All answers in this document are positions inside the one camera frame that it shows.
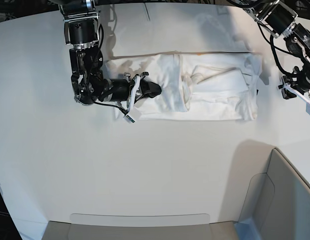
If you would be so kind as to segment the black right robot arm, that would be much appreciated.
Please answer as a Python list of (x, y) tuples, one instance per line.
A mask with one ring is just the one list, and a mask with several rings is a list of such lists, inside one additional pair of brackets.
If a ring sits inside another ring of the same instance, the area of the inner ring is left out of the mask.
[(99, 24), (99, 15), (94, 0), (59, 0), (57, 2), (64, 18), (65, 42), (69, 50), (72, 68), (71, 83), (75, 101), (90, 106), (93, 104), (122, 109), (118, 104), (131, 106), (145, 98), (161, 94), (161, 87), (145, 78), (147, 72), (123, 79), (106, 79), (101, 47), (104, 29)]

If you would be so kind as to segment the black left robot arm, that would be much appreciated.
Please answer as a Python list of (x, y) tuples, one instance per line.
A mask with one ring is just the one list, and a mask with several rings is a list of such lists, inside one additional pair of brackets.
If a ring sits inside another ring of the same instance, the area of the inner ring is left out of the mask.
[[(310, 31), (296, 22), (297, 13), (279, 0), (229, 0), (228, 3), (243, 9), (249, 14), (258, 27), (270, 33), (267, 41), (279, 71), (283, 74), (281, 88), (284, 99), (297, 97), (297, 94), (310, 98)], [(274, 39), (283, 37), (287, 50), (283, 53), (298, 58), (303, 63), (302, 69), (297, 66), (292, 72), (283, 69), (279, 62)]]

